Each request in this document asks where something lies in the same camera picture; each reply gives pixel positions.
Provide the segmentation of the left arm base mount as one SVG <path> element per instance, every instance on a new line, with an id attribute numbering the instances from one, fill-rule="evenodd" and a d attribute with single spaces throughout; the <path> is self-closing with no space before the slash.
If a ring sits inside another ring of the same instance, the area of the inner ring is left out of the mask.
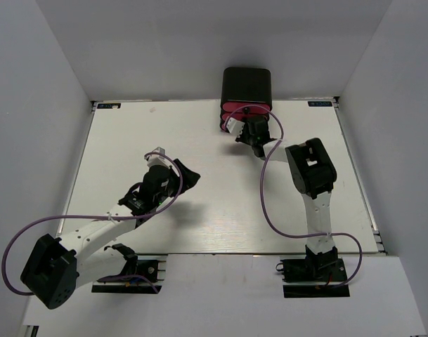
<path id="1" fill-rule="evenodd" d="M 105 246 L 110 269 L 106 276 L 94 281 L 92 293 L 150 294 L 157 295 L 163 285 L 168 255 L 136 253 L 124 244 Z"/>

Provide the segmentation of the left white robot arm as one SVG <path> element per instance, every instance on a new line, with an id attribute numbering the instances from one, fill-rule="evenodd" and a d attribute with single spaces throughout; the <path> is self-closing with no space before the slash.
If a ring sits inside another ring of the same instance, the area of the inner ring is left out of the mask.
<path id="1" fill-rule="evenodd" d="M 116 240 L 148 221 L 163 203 L 171 204 L 193 188 L 200 177 L 178 159 L 170 165 L 162 157 L 149 159 L 142 181 L 105 215 L 59 237 L 40 237 L 21 273 L 22 283 L 50 310 L 91 282 L 138 282 L 154 289 L 136 252 Z"/>

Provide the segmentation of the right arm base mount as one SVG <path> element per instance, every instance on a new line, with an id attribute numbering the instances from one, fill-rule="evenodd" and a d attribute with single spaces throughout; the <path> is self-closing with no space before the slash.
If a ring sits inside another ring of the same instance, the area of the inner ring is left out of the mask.
<path id="1" fill-rule="evenodd" d="M 334 247 L 314 254 L 306 249 L 303 258 L 284 258 L 275 271 L 283 278 L 285 298 L 348 298 L 349 286 L 344 261 Z"/>

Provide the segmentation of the black drawer organizer cabinet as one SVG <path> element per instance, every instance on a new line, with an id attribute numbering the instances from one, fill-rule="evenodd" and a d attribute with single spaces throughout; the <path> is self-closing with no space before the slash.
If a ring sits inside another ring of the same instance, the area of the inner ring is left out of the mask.
<path id="1" fill-rule="evenodd" d="M 224 103 L 266 103 L 272 107 L 271 72 L 264 68 L 254 67 L 227 67 L 223 71 L 220 109 Z M 220 110 L 220 129 L 231 114 Z M 245 117 L 266 114 L 236 114 L 233 118 L 242 121 Z"/>

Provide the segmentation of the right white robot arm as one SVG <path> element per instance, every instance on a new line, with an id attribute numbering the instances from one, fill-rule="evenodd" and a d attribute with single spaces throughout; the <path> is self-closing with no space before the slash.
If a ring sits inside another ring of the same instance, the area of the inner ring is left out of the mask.
<path id="1" fill-rule="evenodd" d="M 249 145 L 254 154 L 264 160 L 259 179 L 261 208 L 272 230 L 291 239 L 306 240 L 307 274 L 321 280 L 330 274 L 331 263 L 338 259 L 337 247 L 332 238 L 330 199 L 337 171 L 319 138 L 312 138 L 298 145 L 270 137 L 268 120 L 262 115 L 241 120 L 229 118 L 226 130 L 239 143 Z M 306 212 L 307 234 L 286 234 L 271 222 L 264 200 L 264 176 L 270 161 L 289 166 L 292 182 L 301 195 Z"/>

